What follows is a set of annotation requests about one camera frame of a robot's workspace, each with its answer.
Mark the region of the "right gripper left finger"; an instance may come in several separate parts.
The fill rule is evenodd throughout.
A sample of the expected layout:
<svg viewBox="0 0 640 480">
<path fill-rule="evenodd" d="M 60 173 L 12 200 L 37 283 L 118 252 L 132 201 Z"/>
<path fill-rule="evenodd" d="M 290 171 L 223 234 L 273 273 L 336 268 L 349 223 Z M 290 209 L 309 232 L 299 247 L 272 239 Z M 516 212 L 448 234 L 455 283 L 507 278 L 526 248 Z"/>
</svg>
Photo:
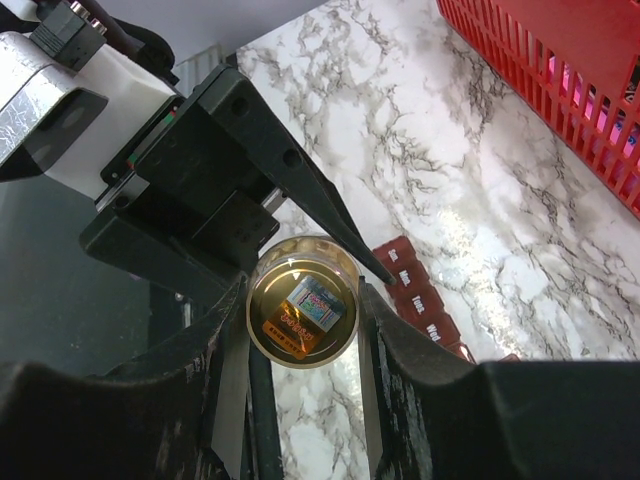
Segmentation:
<svg viewBox="0 0 640 480">
<path fill-rule="evenodd" d="M 231 327 L 245 294 L 245 281 L 236 282 L 189 327 L 106 374 L 124 393 L 125 451 L 132 464 L 120 478 L 235 478 L 242 463 L 242 429 L 223 437 L 229 461 L 212 440 Z"/>
</svg>

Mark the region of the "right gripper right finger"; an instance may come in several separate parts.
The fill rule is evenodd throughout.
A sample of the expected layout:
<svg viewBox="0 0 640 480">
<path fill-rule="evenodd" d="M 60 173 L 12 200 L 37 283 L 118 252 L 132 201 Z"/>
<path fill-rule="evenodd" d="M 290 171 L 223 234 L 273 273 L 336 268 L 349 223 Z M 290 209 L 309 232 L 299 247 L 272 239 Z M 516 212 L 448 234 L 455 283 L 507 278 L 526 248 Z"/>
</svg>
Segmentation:
<svg viewBox="0 0 640 480">
<path fill-rule="evenodd" d="M 473 366 L 427 339 L 359 283 L 358 355 L 371 479 L 435 479 L 437 440 L 429 430 L 437 390 Z"/>
</svg>

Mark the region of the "clear pill bottle yellow pills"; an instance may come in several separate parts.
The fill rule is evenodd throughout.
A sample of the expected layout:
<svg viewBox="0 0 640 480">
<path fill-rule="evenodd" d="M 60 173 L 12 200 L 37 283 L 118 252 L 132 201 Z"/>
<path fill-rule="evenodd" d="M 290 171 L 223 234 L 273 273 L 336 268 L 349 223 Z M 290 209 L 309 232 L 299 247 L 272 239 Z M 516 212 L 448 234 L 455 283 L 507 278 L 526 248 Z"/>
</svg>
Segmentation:
<svg viewBox="0 0 640 480">
<path fill-rule="evenodd" d="M 360 270 L 328 236 L 282 240 L 263 252 L 248 283 L 246 325 L 256 348 L 293 369 L 336 360 L 359 326 Z"/>
</svg>

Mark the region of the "red weekly pill organizer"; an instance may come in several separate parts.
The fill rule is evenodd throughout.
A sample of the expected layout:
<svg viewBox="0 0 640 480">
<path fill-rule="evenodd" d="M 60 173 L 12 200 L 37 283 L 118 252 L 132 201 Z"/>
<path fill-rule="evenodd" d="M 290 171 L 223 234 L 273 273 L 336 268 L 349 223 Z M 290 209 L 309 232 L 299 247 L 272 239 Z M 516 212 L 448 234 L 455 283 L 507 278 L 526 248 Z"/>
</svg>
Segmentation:
<svg viewBox="0 0 640 480">
<path fill-rule="evenodd" d="M 385 289 L 398 316 L 447 351 L 476 364 L 409 238 L 398 236 L 373 253 L 395 278 Z"/>
</svg>

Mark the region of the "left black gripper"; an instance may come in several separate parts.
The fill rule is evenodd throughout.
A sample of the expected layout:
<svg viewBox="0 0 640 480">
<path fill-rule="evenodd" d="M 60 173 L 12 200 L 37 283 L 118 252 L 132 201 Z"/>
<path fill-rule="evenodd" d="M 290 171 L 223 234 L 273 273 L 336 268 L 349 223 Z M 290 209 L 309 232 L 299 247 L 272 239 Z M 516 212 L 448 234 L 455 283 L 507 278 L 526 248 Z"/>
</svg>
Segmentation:
<svg viewBox="0 0 640 480">
<path fill-rule="evenodd" d="M 80 234 L 89 257 L 194 300 L 219 300 L 251 273 L 276 229 L 275 186 L 387 285 L 342 197 L 251 81 L 218 65 L 193 107 L 126 159 L 130 179 Z"/>
</svg>

